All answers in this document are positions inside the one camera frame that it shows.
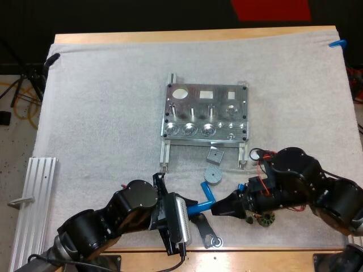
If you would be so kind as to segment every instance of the table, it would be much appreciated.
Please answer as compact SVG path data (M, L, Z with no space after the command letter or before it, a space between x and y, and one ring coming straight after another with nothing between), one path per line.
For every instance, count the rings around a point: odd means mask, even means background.
M206 31L81 33L56 35L56 44L142 43L153 41L212 41L284 35L306 31L332 30L334 26L284 27L255 29L221 29ZM112 249L122 253L123 271L154 271L174 266L179 256L166 257L163 249ZM178 271L312 271L312 255L316 251L232 251L193 249Z

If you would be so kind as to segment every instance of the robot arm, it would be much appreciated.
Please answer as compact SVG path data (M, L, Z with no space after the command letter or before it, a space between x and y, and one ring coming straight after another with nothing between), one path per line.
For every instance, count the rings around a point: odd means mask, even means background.
M184 260L185 248L191 243L187 206L197 201L168 193L163 177L155 174L153 186L133 180L103 209L72 216L58 229L54 245L41 256L31 256L36 258L16 272L52 272L65 263L91 260L121 235L144 230L159 230L167 254L180 254Z
M354 181L328 177L316 159L297 147L278 153L256 149L254 155L252 159L264 164L267 178L249 178L247 184L212 205L213 215L252 223L249 213L260 216L309 205L332 228L345 235L363 235L363 190Z

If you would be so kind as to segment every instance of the square hole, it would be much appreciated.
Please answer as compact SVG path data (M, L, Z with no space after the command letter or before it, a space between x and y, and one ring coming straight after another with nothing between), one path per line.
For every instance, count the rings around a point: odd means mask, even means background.
M228 92L228 99L236 99L235 92Z
M212 91L200 91L199 98L213 99L213 92Z

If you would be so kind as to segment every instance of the black background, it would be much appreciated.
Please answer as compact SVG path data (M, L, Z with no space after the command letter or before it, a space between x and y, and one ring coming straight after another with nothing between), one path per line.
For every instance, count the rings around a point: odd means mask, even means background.
M56 33L336 25L345 57L363 63L363 1L309 0L311 22L239 22L229 0L0 1L1 37L26 63L43 63ZM0 74L16 64L0 47Z

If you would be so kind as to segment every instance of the blue clip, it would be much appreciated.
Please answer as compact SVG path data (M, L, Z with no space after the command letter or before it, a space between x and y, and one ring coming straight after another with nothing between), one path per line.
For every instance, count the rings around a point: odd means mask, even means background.
M216 199L214 198L214 195L212 194L212 191L210 190L208 183L206 181L202 182L200 186L203 189L203 192L208 199L208 201L199 203L194 206L187 207L188 216L198 214L202 211L209 210L213 203L215 203Z
M238 184L237 190L243 192L244 191L244 184L242 184L242 183Z
M345 50L345 47L347 46L347 41L346 40L339 40L339 41L333 41L329 44L329 47L336 47L336 46L341 46L342 50Z

